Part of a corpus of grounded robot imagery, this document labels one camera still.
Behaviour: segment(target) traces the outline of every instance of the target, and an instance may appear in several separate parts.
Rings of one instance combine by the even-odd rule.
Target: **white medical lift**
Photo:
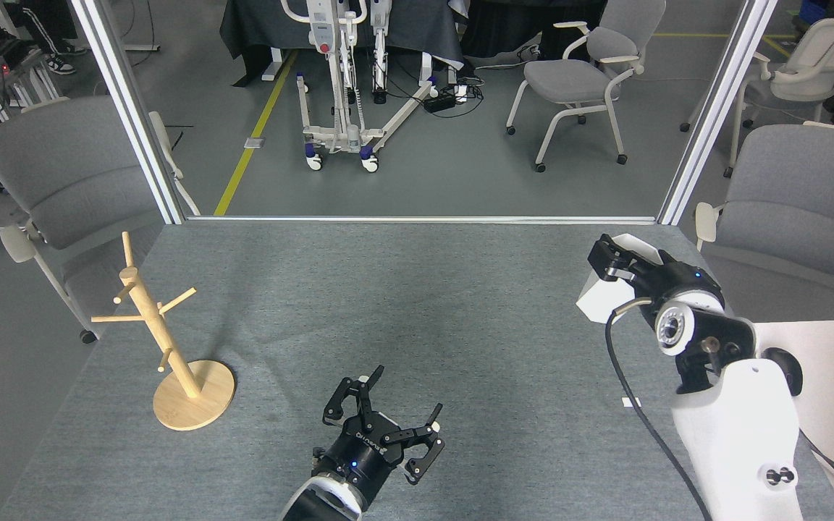
[[[282,9],[292,20],[311,24],[308,34],[312,46],[324,55],[330,67],[330,83],[334,89],[334,126],[333,128],[311,125],[308,113],[308,86],[304,76],[297,76],[298,98],[301,102],[301,123],[305,138],[305,158],[311,169],[321,169],[322,157],[317,148],[324,148],[328,154],[350,152],[358,154],[362,166],[367,171],[377,171],[378,158],[375,153],[384,146],[391,134],[410,116],[421,100],[427,96],[436,96],[433,78],[421,82],[417,92],[408,99],[404,106],[380,129],[366,127],[362,114],[362,98],[356,85],[356,62],[353,51],[356,48],[356,26],[368,16],[366,2],[358,0],[360,14],[348,7],[347,0],[306,0],[308,16],[300,16],[288,7],[288,0],[282,0]],[[376,102],[384,101],[384,80],[387,71],[387,52],[384,37],[388,34],[388,16],[391,13],[391,0],[373,0],[371,6],[371,25],[375,34],[375,72],[374,92]],[[356,106],[358,125],[351,122],[350,106]]]

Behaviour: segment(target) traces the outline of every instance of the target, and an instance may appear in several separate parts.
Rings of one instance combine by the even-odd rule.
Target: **wooden stand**
[[[122,234],[122,240],[125,242],[127,267],[120,271],[118,277],[125,283],[125,288],[115,297],[114,302],[120,304],[123,297],[130,295],[140,314],[92,317],[92,321],[145,322],[162,352],[156,370],[164,372],[167,363],[172,367],[172,374],[163,379],[153,394],[153,413],[156,413],[156,419],[173,430],[202,428],[221,416],[234,398],[234,373],[223,363],[214,360],[185,363],[179,346],[169,333],[165,315],[183,300],[193,296],[195,288],[189,288],[167,304],[156,302],[133,265],[127,232]]]

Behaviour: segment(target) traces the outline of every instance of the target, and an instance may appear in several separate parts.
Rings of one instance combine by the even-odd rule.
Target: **black pants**
[[[34,43],[47,54],[55,54],[65,39],[78,37],[67,0],[21,0],[19,4],[4,6],[14,25],[25,27]]]

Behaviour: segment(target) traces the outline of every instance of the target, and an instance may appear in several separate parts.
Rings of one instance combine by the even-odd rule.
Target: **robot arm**
[[[603,234],[588,260],[599,281],[579,307],[595,320],[607,306],[645,299],[643,317],[675,358],[681,385],[672,416],[712,519],[801,520],[793,466],[799,422],[783,370],[755,358],[754,326],[725,314],[706,271],[635,237]]]
[[[383,413],[371,408],[368,393],[380,379],[384,366],[371,376],[341,380],[324,407],[321,421],[343,429],[328,449],[314,449],[311,479],[295,492],[279,518],[284,521],[356,521],[375,499],[388,475],[404,462],[406,449],[427,448],[419,458],[408,458],[403,465],[411,485],[426,475],[446,444],[439,436],[437,416],[443,408],[437,403],[430,418],[417,428],[400,428]],[[343,400],[356,399],[356,415],[343,417]]]

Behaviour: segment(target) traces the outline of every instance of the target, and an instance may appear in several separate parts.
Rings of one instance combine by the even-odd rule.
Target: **black cloth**
[[[47,54],[65,46],[65,39],[78,38],[66,0],[21,0],[5,4],[14,25],[25,27],[30,37]]]
[[[589,29],[599,24],[607,0],[473,0],[469,23],[461,41],[466,56],[491,57],[519,49],[542,32],[539,59],[559,59],[578,30],[558,30],[558,21],[586,21]],[[587,60],[583,47],[574,59]]]
[[[288,4],[295,13],[308,12],[304,0]],[[310,30],[310,25],[289,19],[280,0],[227,0],[219,33],[231,57],[242,56],[246,68],[236,85],[245,85],[271,63],[269,47],[311,49]],[[396,0],[385,43],[463,63],[453,12],[445,0]],[[374,36],[366,20],[358,26],[358,46],[371,44]]]

